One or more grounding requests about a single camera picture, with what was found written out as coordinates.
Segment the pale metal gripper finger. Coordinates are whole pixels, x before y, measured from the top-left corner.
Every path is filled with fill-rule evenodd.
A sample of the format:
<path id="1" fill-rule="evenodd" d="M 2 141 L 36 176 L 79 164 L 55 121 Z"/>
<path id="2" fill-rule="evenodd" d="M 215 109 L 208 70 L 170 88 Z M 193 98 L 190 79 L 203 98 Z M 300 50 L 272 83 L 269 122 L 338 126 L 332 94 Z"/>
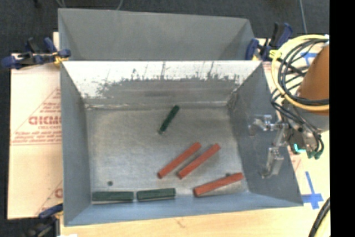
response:
<path id="1" fill-rule="evenodd" d="M 281 155 L 278 147 L 269 147 L 267 153 L 266 164 L 261 171 L 263 178 L 269 178 L 279 175 L 284 157 Z"/>
<path id="2" fill-rule="evenodd" d="M 266 115 L 255 115 L 248 125 L 248 132 L 250 134 L 256 134 L 257 131 L 262 130 L 266 131 L 275 131 L 276 124 L 272 122 L 272 116 L 269 114 Z"/>

